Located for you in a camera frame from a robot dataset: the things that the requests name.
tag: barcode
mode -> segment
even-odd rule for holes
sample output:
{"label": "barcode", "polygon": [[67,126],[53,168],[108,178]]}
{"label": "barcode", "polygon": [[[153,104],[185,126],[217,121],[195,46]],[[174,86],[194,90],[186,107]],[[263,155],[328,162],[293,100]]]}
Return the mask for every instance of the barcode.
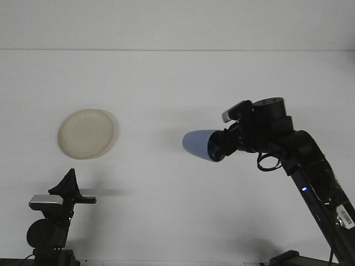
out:
{"label": "barcode", "polygon": [[352,224],[353,220],[351,220],[350,216],[346,211],[341,211],[342,217],[346,220],[348,224]]}

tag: white surface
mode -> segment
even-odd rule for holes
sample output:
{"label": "white surface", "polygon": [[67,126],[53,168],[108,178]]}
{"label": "white surface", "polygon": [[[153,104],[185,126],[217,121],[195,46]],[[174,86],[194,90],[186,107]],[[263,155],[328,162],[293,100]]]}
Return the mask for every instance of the white surface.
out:
{"label": "white surface", "polygon": [[[28,207],[71,167],[85,196],[68,248],[78,259],[258,262],[289,249],[327,259],[329,247],[291,178],[263,173],[256,155],[219,163],[187,154],[181,141],[222,129],[241,100],[285,98],[295,129],[307,130],[355,202],[355,53],[0,52],[0,257],[25,257]],[[85,108],[119,125],[94,160],[57,145],[62,121]]]}
{"label": "white surface", "polygon": [[354,50],[353,0],[1,0],[0,48]]}

